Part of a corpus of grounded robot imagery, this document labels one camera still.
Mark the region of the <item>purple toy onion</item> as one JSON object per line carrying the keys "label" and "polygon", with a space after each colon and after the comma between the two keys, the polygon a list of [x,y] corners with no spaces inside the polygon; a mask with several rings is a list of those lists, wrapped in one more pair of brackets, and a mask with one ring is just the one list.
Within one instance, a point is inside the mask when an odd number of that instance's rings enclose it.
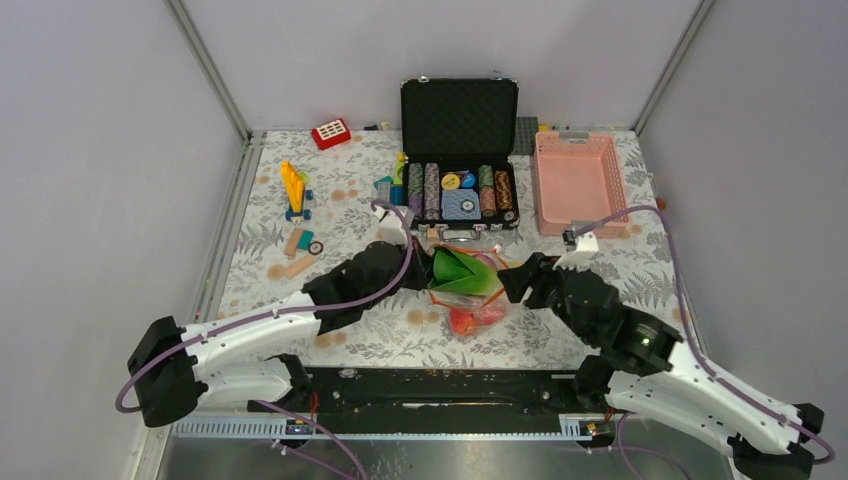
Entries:
{"label": "purple toy onion", "polygon": [[481,263],[487,265],[492,270],[495,270],[495,271],[498,270],[497,261],[493,257],[491,257],[487,254],[475,254],[474,257],[477,260],[479,260]]}

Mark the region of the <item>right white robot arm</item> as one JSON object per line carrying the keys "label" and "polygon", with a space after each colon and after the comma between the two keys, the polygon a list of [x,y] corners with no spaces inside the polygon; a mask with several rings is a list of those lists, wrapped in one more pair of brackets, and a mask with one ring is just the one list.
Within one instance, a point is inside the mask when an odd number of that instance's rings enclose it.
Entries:
{"label": "right white robot arm", "polygon": [[674,428],[731,459],[749,479],[810,477],[815,458],[804,445],[820,432],[822,410],[775,400],[700,358],[677,329],[579,269],[597,251],[593,235],[565,237],[564,255],[535,252],[498,278],[510,302],[550,310],[597,349],[573,379],[579,407],[626,411]]}

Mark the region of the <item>clear orange-zip bag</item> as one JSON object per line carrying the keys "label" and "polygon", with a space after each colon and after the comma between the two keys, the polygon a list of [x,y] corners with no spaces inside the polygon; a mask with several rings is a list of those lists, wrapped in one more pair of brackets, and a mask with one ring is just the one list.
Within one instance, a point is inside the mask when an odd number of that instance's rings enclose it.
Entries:
{"label": "clear orange-zip bag", "polygon": [[430,248],[429,255],[430,299],[448,309],[448,325],[455,335],[475,335],[511,313],[498,273],[513,262],[498,247],[472,249],[437,244]]}

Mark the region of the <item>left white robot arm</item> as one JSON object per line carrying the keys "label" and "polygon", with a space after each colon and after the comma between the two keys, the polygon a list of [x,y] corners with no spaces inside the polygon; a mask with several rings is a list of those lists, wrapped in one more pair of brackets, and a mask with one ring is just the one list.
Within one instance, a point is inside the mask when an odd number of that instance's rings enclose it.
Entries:
{"label": "left white robot arm", "polygon": [[166,316],[152,322],[127,361],[130,378],[118,393],[116,409],[140,413],[145,426],[157,428],[205,403],[276,401],[288,411],[304,407],[311,387],[299,360],[245,362],[243,356],[341,330],[399,290],[422,290],[427,284],[412,212],[380,200],[371,208],[381,240],[283,299],[225,320],[180,326]]}

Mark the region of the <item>green white bok choy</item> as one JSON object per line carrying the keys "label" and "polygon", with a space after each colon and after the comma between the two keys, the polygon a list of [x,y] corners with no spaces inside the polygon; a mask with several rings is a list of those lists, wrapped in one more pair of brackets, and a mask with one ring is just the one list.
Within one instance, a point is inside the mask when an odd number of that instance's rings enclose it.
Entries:
{"label": "green white bok choy", "polygon": [[489,296],[502,288],[498,270],[477,260],[475,254],[446,247],[435,247],[429,288],[435,292],[466,296]]}

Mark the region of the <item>pink toy peach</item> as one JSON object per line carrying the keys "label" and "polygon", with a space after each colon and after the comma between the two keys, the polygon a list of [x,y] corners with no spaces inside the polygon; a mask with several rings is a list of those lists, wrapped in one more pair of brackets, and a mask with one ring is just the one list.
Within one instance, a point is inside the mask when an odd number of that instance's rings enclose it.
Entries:
{"label": "pink toy peach", "polygon": [[481,307],[474,314],[479,325],[491,326],[503,320],[508,313],[508,306],[503,302],[493,302]]}

